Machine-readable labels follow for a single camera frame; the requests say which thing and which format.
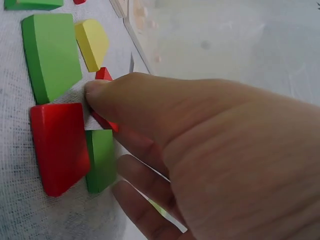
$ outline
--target tangram piece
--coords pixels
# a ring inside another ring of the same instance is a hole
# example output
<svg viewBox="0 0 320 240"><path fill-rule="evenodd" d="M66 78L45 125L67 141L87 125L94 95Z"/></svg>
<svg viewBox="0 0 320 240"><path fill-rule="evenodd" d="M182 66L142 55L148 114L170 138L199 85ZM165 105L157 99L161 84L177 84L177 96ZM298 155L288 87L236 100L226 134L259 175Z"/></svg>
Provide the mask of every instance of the tangram piece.
<svg viewBox="0 0 320 240"><path fill-rule="evenodd" d="M88 71L99 71L109 48L103 26L95 19L80 21L75 24L75 35Z"/></svg>
<svg viewBox="0 0 320 240"><path fill-rule="evenodd" d="M52 10L63 5L64 0L4 0L7 10Z"/></svg>
<svg viewBox="0 0 320 240"><path fill-rule="evenodd" d="M35 14L22 36L37 104L47 104L82 79L72 14Z"/></svg>
<svg viewBox="0 0 320 240"><path fill-rule="evenodd" d="M82 105L34 106L30 120L44 191L58 197L90 170Z"/></svg>
<svg viewBox="0 0 320 240"><path fill-rule="evenodd" d="M85 132L91 170L86 175L88 192L101 193L117 178L112 130Z"/></svg>

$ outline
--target red wooden block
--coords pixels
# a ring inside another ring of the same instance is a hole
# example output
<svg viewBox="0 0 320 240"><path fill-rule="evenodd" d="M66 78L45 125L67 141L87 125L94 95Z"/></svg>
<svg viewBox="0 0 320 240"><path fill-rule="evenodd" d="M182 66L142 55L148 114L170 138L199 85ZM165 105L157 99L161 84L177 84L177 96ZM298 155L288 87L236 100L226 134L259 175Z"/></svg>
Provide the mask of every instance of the red wooden block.
<svg viewBox="0 0 320 240"><path fill-rule="evenodd" d="M96 72L95 79L96 80L107 80L107 81L113 80L106 67L102 67L102 68L100 68L99 71ZM94 117L94 119L100 124L100 126L103 127L104 129L111 129L115 132L119 131L119 126L116 123L105 120L103 117L98 115L95 111L92 111L91 114Z"/></svg>
<svg viewBox="0 0 320 240"><path fill-rule="evenodd" d="M116 133L119 131L119 126L118 124L114 123L114 122L110 122L105 120L102 116L100 116L98 113L96 113L95 111L92 111L91 115L94 117L94 119L98 122L98 124L100 124L100 126L103 129L109 129L109 130L113 130Z"/></svg>
<svg viewBox="0 0 320 240"><path fill-rule="evenodd" d="M87 0L73 0L74 4L79 5L79 4L84 4Z"/></svg>
<svg viewBox="0 0 320 240"><path fill-rule="evenodd" d="M112 81L112 77L106 67L100 68L95 74L95 79Z"/></svg>
<svg viewBox="0 0 320 240"><path fill-rule="evenodd" d="M81 103L45 104L30 110L31 129L42 184L58 197L90 171Z"/></svg>

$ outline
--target yellow wooden block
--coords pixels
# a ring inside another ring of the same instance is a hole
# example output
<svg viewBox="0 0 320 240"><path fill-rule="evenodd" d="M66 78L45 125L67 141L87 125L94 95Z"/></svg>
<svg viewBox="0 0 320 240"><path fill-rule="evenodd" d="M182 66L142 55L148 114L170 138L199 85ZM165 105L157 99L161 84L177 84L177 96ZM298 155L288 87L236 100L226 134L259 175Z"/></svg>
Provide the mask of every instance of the yellow wooden block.
<svg viewBox="0 0 320 240"><path fill-rule="evenodd" d="M79 21L75 24L75 37L88 71L99 71L109 48L103 26L95 19Z"/></svg>

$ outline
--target white fabric surface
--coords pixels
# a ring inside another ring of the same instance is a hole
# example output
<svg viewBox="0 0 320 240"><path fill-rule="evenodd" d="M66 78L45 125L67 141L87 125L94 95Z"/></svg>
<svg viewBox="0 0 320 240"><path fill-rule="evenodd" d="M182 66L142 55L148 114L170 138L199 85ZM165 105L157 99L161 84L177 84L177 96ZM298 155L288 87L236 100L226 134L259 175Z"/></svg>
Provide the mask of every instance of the white fabric surface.
<svg viewBox="0 0 320 240"><path fill-rule="evenodd" d="M29 109L35 105L28 76L21 20L46 11L4 11L0 0L0 239L1 240L121 240L142 239L127 220L110 189L99 195L87 192L83 178L59 198L43 191L37 168ZM131 53L142 72L146 71L132 40L109 0L87 0L51 13L71 13L74 21L94 18L110 40L104 60L112 77L129 72ZM79 51L83 79L56 103L84 102L84 83L95 78L88 73ZM86 129L99 129L84 105Z"/></svg>

